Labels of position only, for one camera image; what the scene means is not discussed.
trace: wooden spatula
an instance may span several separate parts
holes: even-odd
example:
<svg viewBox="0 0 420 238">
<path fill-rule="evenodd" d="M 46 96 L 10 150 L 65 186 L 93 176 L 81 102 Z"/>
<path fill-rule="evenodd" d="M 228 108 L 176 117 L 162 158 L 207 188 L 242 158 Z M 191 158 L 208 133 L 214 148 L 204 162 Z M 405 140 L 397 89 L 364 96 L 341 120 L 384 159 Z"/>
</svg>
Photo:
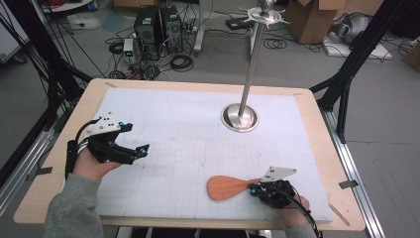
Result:
<svg viewBox="0 0 420 238">
<path fill-rule="evenodd" d="M 214 200 L 226 200 L 248 188 L 250 183 L 257 183 L 260 178 L 241 180 L 226 176 L 214 176 L 207 181 L 207 191 Z"/>
</svg>

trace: hand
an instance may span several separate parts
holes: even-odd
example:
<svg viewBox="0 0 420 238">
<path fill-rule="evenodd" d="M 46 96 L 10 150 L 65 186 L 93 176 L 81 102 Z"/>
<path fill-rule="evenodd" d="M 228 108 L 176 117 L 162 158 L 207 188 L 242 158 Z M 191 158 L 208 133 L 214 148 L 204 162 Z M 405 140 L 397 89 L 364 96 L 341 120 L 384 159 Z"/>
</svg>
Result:
<svg viewBox="0 0 420 238">
<path fill-rule="evenodd" d="M 302 205 L 309 210 L 309 201 L 304 196 L 295 195 L 294 198 L 298 201 L 301 201 Z M 276 209 L 277 213 L 281 216 L 281 220 L 286 228 L 303 226 L 309 223 L 307 217 L 302 213 L 302 211 L 294 204 L 286 205 L 283 209 Z"/>
<path fill-rule="evenodd" d="M 101 180 L 108 172 L 121 166 L 119 163 L 100 163 L 93 157 L 89 149 L 84 148 L 78 155 L 73 174 L 88 179 Z"/>
</svg>

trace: grid paper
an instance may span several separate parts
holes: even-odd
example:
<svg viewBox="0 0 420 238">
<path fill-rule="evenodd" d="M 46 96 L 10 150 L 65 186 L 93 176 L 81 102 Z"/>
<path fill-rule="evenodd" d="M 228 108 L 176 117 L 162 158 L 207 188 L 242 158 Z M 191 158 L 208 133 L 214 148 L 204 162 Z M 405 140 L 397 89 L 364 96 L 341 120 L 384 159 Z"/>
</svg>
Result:
<svg viewBox="0 0 420 238">
<path fill-rule="evenodd" d="M 95 118 L 111 111 L 133 131 L 117 144 L 151 144 L 149 155 L 109 173 L 99 188 L 97 212 L 110 216 L 277 220 L 278 215 L 247 191 L 212 200 L 213 176 L 256 179 L 269 166 L 294 168 L 289 178 L 311 201 L 318 221 L 332 220 L 294 97 L 250 94 L 260 115 L 249 133 L 226 128 L 222 109 L 239 93 L 110 88 Z"/>
</svg>

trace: metal rod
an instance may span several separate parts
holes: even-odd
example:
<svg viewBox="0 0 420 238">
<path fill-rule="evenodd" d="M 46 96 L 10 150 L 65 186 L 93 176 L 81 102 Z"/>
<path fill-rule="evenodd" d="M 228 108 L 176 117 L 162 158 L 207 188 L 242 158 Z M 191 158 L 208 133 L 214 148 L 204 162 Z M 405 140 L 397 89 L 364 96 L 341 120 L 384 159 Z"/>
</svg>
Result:
<svg viewBox="0 0 420 238">
<path fill-rule="evenodd" d="M 239 117 L 241 118 L 244 115 L 245 106 L 247 104 L 248 94 L 250 94 L 251 87 L 251 76 L 254 73 L 254 68 L 256 67 L 257 58 L 259 57 L 261 42 L 263 38 L 264 24 L 258 24 L 256 41 L 254 42 L 253 53 L 251 54 L 251 62 L 248 67 L 247 80 L 245 81 L 244 92 L 242 93 L 241 105 L 239 107 Z"/>
</svg>

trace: floor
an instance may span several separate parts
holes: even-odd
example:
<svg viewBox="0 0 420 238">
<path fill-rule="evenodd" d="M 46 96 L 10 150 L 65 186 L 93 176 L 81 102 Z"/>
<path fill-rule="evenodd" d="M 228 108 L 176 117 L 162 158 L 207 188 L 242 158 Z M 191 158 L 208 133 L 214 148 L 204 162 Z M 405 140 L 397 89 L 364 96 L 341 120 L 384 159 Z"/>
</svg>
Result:
<svg viewBox="0 0 420 238">
<path fill-rule="evenodd" d="M 106 0 L 100 2 L 99 10 L 93 14 L 102 26 L 76 32 L 73 36 L 102 71 L 109 71 L 114 63 L 104 41 L 132 26 L 133 15 L 116 11 Z M 228 18 L 213 13 L 206 27 L 228 30 L 224 25 Z M 287 31 L 270 33 L 284 35 Z M 78 46 L 68 36 L 64 38 L 76 66 L 89 75 L 100 74 Z M 345 60 L 327 57 L 322 49 L 314 52 L 290 41 L 286 43 L 287 47 L 281 50 L 262 47 L 253 85 L 308 88 L 334 75 Z M 420 192 L 416 188 L 420 187 L 420 180 L 416 175 L 420 168 L 417 158 L 420 153 L 420 127 L 417 125 L 420 72 L 402 61 L 404 56 L 398 52 L 398 44 L 399 41 L 383 43 L 392 54 L 392 60 L 368 59 L 356 75 L 350 94 L 346 139 L 385 236 L 418 237 Z M 248 38 L 207 32 L 203 52 L 198 58 L 193 57 L 191 71 L 166 71 L 157 80 L 243 84 L 249 55 Z M 119 63 L 118 69 L 124 70 L 124 64 Z M 46 95 L 30 63 L 0 64 L 0 166 L 46 107 Z M 2 237 L 42 236 L 42 226 L 13 221 L 14 211 L 29 186 L 26 182 L 21 187 L 1 216 Z M 106 237 L 115 237 L 116 227 L 104 228 Z M 325 232 L 324 236 L 362 238 L 368 234 L 365 231 Z"/>
</svg>

